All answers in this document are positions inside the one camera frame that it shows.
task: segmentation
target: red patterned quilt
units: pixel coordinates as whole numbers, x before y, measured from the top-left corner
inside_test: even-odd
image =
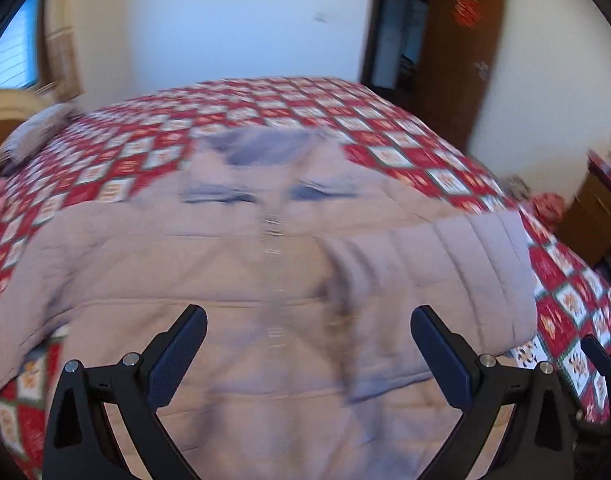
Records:
[[[246,124],[327,126],[348,158],[470,212],[515,207],[492,175],[406,111],[364,86],[331,78],[220,80],[156,92],[89,114],[13,177],[0,222],[0,294],[32,236],[62,208],[119,202],[181,167],[192,139]],[[518,364],[562,368],[589,420],[607,417],[605,382],[579,336],[611,352],[611,289],[521,210],[535,274],[538,335],[512,350]],[[66,328],[26,358],[0,392],[0,434],[30,478],[39,478],[45,394],[58,378]]]

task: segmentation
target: metal screw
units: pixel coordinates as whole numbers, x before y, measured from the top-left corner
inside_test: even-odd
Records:
[[[546,375],[550,375],[554,372],[554,367],[548,361],[540,362],[539,368],[541,368],[541,371]]]
[[[79,362],[76,359],[72,359],[71,361],[67,361],[64,367],[64,370],[71,374],[79,369]]]
[[[497,363],[496,358],[489,354],[483,354],[481,357],[479,357],[479,361],[486,368],[492,368]]]
[[[141,358],[141,356],[138,353],[130,352],[129,354],[125,354],[123,356],[123,359],[121,359],[121,362],[125,366],[134,366],[135,364],[137,364],[139,362],[140,358]]]

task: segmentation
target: red ornament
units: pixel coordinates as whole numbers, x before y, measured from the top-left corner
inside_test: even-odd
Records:
[[[454,10],[455,20],[461,27],[474,28],[481,19],[478,0],[457,0]]]

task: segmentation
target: wooden cabinet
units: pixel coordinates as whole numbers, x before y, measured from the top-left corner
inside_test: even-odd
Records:
[[[611,188],[588,173],[554,234],[590,267],[595,266],[611,249]]]

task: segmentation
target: open door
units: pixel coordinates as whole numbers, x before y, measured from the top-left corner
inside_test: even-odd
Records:
[[[488,88],[505,0],[429,0],[410,110],[464,151]]]

